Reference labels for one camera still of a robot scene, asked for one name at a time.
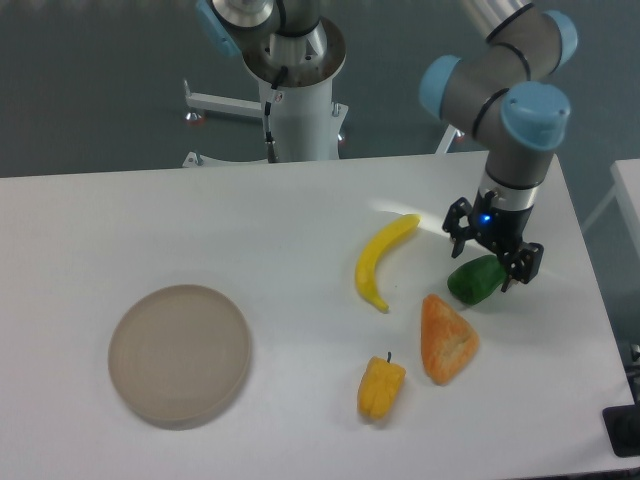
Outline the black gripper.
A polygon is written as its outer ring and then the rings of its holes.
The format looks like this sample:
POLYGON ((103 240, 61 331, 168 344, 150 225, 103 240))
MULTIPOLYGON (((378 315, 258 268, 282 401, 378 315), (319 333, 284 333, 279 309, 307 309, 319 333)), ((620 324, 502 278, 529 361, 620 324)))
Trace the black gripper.
POLYGON ((473 203, 465 197, 457 199, 449 206, 442 230, 452 243, 452 258, 457 258, 470 240, 502 253, 497 258, 505 271, 501 291, 506 293, 513 283, 528 284, 537 276, 544 246, 522 240, 533 207, 507 210, 498 205, 499 200, 496 189, 478 192, 473 203))

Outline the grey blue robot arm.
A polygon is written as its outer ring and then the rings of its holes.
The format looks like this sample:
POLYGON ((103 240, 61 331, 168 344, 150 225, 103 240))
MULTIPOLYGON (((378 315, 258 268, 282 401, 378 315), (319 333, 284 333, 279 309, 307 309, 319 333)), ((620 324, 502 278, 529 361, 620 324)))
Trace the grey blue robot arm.
MULTIPOLYGON (((476 197, 454 202, 443 229, 459 255, 469 241, 492 252, 507 283, 528 283, 544 249, 523 238, 571 107, 546 78, 574 54, 573 22, 529 1, 467 1, 487 43, 472 61, 436 59, 418 97, 431 115, 488 151, 476 197)), ((316 1, 200 1, 201 27, 224 55, 241 56, 259 86, 254 111, 271 163, 334 159, 343 107, 332 99, 346 45, 316 1)))

